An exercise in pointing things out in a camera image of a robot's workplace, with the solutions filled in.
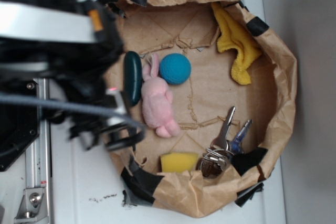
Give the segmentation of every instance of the dark green object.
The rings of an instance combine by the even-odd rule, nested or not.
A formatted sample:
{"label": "dark green object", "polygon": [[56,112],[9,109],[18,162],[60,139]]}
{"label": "dark green object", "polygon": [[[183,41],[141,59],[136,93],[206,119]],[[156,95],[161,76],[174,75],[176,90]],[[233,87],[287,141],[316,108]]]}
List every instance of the dark green object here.
{"label": "dark green object", "polygon": [[129,51],[124,59],[124,91],[129,95],[130,105],[135,106],[141,97],[142,65],[140,56]]}

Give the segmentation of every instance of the screw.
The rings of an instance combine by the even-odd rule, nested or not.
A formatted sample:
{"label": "screw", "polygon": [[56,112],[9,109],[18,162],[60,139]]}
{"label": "screw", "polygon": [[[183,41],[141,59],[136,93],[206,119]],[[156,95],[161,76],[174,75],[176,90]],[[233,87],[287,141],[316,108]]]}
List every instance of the screw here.
{"label": "screw", "polygon": [[27,87],[27,89],[32,90],[32,89],[35,88],[35,84],[33,84],[32,82],[30,82],[30,83],[27,84],[26,87]]}
{"label": "screw", "polygon": [[24,217],[24,218],[29,219],[29,218],[31,218],[32,216],[33,216],[33,215],[32,215],[32,213],[31,213],[31,211],[26,211],[26,212],[23,213],[23,217]]}
{"label": "screw", "polygon": [[30,200],[30,203],[32,203],[34,206],[36,206],[41,202],[42,197],[38,193],[33,193],[33,194],[30,195],[29,200]]}

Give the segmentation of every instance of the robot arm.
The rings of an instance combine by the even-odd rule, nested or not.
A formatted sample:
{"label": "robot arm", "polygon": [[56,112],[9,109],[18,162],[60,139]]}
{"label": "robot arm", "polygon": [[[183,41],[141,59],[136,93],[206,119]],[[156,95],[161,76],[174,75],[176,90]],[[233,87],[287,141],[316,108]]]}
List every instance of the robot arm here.
{"label": "robot arm", "polygon": [[[91,145],[95,145],[99,135],[107,132],[109,151],[143,139],[144,127],[128,116],[121,93],[108,90],[103,79],[123,52],[113,13],[92,0],[0,0],[0,13],[0,103],[16,105],[9,108],[20,108],[20,116],[26,106],[43,107],[50,118],[62,112],[74,123],[71,137],[91,132]],[[68,102],[39,100],[27,89],[23,92],[21,87],[34,78],[54,79]],[[13,121],[7,106],[1,115]],[[128,130],[129,137],[119,137],[122,129]],[[2,137],[0,158],[9,152],[20,155],[27,146],[10,145]]]}

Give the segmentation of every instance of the teal ball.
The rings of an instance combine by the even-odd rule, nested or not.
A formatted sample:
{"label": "teal ball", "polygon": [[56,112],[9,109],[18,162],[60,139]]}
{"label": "teal ball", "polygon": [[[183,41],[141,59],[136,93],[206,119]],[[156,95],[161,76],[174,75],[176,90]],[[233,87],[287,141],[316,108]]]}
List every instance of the teal ball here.
{"label": "teal ball", "polygon": [[190,61],[182,54],[170,54],[160,63],[160,75],[169,84],[182,84],[191,73]]}

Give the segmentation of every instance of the brown paper bag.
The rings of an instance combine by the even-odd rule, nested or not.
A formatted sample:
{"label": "brown paper bag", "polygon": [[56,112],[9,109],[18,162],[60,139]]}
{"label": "brown paper bag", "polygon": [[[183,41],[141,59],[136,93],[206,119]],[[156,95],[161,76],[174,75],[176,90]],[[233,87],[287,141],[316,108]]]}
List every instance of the brown paper bag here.
{"label": "brown paper bag", "polygon": [[[248,69],[251,85],[240,86],[230,77],[236,51],[217,51],[220,31],[211,2],[220,2],[260,44],[263,55]],[[296,59],[275,32],[240,0],[119,0],[115,8],[124,13],[119,21],[125,51],[140,55],[156,51],[161,59],[178,52],[186,55],[192,65],[185,83],[170,86],[182,133],[163,139],[148,129],[135,151],[129,148],[111,153],[128,198],[133,204],[192,217],[207,216],[234,200],[242,205],[246,201],[242,196],[253,194],[270,176],[292,134]],[[122,69],[123,56],[106,74],[109,86],[122,89]],[[196,152],[202,157],[233,105],[236,113],[229,140],[248,119],[254,121],[243,141],[245,154],[236,155],[232,165],[216,178],[204,178],[199,170],[160,172],[161,154]],[[141,102],[131,109],[131,114],[143,121]]]}

